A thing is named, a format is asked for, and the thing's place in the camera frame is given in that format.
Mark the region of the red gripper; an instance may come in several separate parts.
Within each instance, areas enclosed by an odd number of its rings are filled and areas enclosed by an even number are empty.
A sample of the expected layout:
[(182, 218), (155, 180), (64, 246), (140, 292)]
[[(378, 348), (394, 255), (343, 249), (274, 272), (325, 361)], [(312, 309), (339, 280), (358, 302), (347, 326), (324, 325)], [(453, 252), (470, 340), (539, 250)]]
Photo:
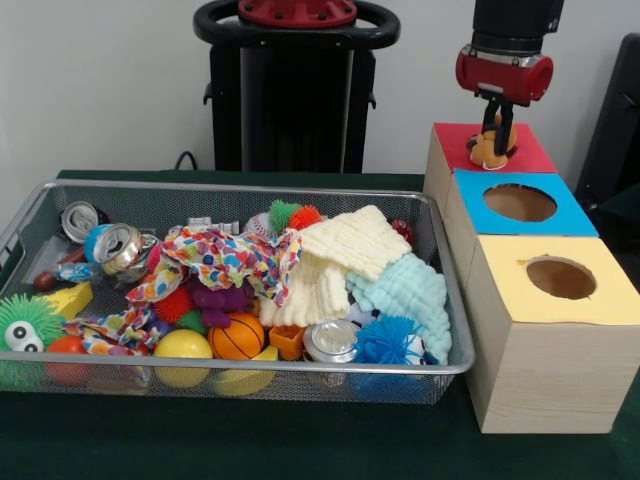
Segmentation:
[(482, 133), (496, 132), (494, 153), (506, 155), (512, 148), (513, 104), (529, 106), (549, 88), (554, 73), (550, 57), (541, 54), (494, 54), (465, 45), (455, 66), (459, 85), (477, 95), (501, 95), (509, 102), (490, 99), (484, 111)]

